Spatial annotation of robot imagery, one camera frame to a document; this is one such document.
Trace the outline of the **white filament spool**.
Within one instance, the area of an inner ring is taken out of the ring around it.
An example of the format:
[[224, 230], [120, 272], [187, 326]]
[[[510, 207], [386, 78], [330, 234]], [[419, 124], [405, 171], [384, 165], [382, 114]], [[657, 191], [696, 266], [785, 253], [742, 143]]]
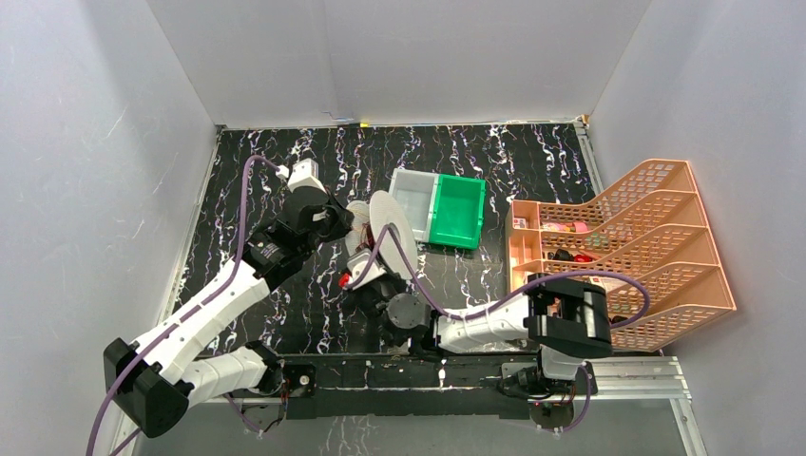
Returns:
[[380, 239], [377, 260], [382, 260], [391, 273], [411, 280], [418, 265], [417, 242], [403, 208], [386, 191], [373, 193], [369, 202], [353, 200], [346, 206], [354, 215], [352, 231], [344, 238], [347, 253], [355, 255], [363, 249], [372, 249]]

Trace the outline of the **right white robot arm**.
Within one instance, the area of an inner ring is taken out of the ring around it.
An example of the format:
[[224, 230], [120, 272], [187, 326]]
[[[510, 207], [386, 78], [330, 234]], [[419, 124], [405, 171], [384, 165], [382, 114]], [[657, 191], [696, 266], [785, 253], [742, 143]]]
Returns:
[[347, 301], [376, 324], [386, 345], [405, 346], [423, 359], [525, 343], [538, 353], [537, 385], [558, 393], [586, 359], [613, 353], [606, 292], [572, 278], [538, 277], [541, 284], [500, 305], [443, 313], [409, 293], [398, 275], [383, 275], [349, 290]]

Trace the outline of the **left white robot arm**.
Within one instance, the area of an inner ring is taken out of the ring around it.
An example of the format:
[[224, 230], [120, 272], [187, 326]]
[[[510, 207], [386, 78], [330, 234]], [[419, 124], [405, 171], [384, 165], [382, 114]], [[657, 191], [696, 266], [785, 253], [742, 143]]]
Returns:
[[210, 398], [237, 390], [282, 391], [284, 361], [260, 341], [207, 360], [198, 356], [239, 315], [298, 273], [320, 244], [346, 237], [354, 219], [327, 189], [293, 190], [201, 292], [133, 342], [118, 338], [105, 348], [114, 403], [155, 438]]

